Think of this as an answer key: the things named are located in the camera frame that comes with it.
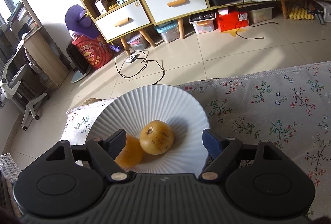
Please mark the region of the red storage box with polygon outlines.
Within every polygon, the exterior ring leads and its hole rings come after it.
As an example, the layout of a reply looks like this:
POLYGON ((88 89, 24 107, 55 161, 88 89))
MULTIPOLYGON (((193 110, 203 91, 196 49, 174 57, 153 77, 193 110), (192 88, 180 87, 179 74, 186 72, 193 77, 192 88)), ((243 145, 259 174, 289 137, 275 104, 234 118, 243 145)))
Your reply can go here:
POLYGON ((218 9, 215 19, 220 31, 235 30, 249 26, 247 12, 230 11, 228 8, 218 9))

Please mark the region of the white power strip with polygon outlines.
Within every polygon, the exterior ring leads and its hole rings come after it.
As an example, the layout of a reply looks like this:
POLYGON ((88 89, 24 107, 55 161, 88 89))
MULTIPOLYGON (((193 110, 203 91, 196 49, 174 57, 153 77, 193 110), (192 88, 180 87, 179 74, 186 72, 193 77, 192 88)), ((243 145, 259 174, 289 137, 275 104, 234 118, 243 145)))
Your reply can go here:
POLYGON ((126 59, 126 63, 131 64, 131 63, 135 62, 139 58, 139 56, 140 56, 139 53, 134 53, 134 54, 128 56, 128 58, 126 59))

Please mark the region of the white ribbed plate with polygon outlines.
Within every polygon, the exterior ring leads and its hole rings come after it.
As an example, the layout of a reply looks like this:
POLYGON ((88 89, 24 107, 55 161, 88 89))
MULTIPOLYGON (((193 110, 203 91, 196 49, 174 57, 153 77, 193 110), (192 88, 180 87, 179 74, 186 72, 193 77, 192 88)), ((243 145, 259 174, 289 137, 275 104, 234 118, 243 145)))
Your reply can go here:
POLYGON ((156 149, 144 152, 142 160, 129 170, 199 175, 208 156, 203 146, 203 130, 207 128, 206 112, 191 94, 174 86, 149 85, 107 105, 92 124, 87 139, 106 139, 123 129, 156 149))

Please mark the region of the floral tablecloth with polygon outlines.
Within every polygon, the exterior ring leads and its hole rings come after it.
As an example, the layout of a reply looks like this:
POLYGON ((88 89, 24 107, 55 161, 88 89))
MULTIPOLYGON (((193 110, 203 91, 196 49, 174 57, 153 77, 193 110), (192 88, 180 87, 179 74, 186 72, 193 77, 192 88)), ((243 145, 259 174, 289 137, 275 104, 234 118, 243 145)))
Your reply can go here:
POLYGON ((202 132, 210 128, 244 144, 269 141, 313 182, 307 216, 330 216, 330 63, 321 62, 179 86, 147 85, 70 109, 62 139, 72 145, 124 129, 138 137, 147 123, 166 122, 173 146, 145 155, 137 173, 202 172, 207 162, 202 132))

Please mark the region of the wooden desk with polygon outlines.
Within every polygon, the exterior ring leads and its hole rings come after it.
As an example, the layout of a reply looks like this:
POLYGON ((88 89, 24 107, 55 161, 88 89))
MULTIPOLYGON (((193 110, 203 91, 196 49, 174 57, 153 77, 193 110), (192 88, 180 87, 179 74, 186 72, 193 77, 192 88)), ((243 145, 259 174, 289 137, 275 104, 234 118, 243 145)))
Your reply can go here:
POLYGON ((67 66, 63 63, 65 57, 27 0, 18 0, 11 16, 10 28, 47 76, 46 87, 50 90, 59 88, 69 74, 67 66))

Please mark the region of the red gift bag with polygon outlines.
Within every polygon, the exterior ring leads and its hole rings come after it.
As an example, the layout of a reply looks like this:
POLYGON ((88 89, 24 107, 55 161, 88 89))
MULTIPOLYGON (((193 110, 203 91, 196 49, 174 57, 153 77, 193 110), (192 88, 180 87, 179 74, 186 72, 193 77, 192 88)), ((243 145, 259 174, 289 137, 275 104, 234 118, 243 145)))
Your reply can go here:
POLYGON ((95 39, 81 35, 72 41, 72 43, 93 69, 103 67, 114 56, 114 52, 101 35, 95 39))

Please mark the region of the large yellow pear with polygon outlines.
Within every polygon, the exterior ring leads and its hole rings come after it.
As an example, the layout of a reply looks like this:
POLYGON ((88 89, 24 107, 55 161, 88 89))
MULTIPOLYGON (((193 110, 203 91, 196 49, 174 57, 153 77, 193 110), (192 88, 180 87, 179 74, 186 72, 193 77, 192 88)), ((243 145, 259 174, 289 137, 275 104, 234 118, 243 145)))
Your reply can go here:
POLYGON ((174 132, 167 123, 154 120, 141 130, 139 142, 146 153, 161 155, 172 147, 174 132))

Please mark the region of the clear bin blue lid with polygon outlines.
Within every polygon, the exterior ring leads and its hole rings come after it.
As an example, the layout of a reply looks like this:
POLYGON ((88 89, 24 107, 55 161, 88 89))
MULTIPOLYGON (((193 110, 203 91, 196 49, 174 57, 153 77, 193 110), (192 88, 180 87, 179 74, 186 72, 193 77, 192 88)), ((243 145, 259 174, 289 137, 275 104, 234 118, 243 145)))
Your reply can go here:
POLYGON ((180 38, 178 22, 176 20, 154 26, 154 29, 161 35, 166 43, 180 38))

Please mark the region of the clear bin black lid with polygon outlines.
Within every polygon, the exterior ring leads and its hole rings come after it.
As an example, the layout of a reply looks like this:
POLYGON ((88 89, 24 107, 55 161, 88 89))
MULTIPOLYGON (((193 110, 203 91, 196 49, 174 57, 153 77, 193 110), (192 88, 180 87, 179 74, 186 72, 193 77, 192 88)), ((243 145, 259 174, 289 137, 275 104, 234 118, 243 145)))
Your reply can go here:
POLYGON ((192 24, 197 34, 203 34, 215 30, 215 18, 215 12, 207 11, 199 14, 190 15, 189 23, 192 24))

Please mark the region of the yellow egg tray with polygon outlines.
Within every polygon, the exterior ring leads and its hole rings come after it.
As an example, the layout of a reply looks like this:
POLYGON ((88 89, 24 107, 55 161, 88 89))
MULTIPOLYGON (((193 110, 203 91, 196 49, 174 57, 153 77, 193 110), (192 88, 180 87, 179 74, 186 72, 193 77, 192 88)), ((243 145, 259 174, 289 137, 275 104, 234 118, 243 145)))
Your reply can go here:
POLYGON ((288 8, 288 17, 291 20, 313 20, 314 15, 307 9, 298 5, 292 5, 288 8))

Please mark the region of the black flat heater panel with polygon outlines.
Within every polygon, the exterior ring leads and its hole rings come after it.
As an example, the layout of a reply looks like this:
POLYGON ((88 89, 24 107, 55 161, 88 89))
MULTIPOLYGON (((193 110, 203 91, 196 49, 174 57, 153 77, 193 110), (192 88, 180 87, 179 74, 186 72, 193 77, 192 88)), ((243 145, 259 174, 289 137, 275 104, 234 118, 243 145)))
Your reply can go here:
POLYGON ((69 42, 68 46, 66 47, 66 52, 70 60, 75 65, 75 72, 73 74, 71 83, 77 83, 87 77, 87 75, 91 72, 91 66, 72 42, 69 42))

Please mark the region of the white office chair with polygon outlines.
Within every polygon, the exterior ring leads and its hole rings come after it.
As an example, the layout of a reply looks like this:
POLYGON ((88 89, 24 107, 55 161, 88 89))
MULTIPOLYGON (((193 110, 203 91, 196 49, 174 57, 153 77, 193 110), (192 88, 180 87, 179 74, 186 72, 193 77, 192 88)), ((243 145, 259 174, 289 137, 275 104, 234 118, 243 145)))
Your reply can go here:
POLYGON ((15 58, 15 54, 12 55, 1 71, 1 108, 3 108, 8 100, 11 100, 20 112, 22 112, 23 118, 21 122, 21 128, 26 131, 31 121, 39 120, 40 116, 37 114, 43 99, 50 98, 49 94, 44 92, 38 96, 27 99, 19 90, 22 90, 22 81, 26 72, 30 69, 28 64, 24 64, 18 69, 15 76, 11 79, 8 75, 8 70, 15 58))

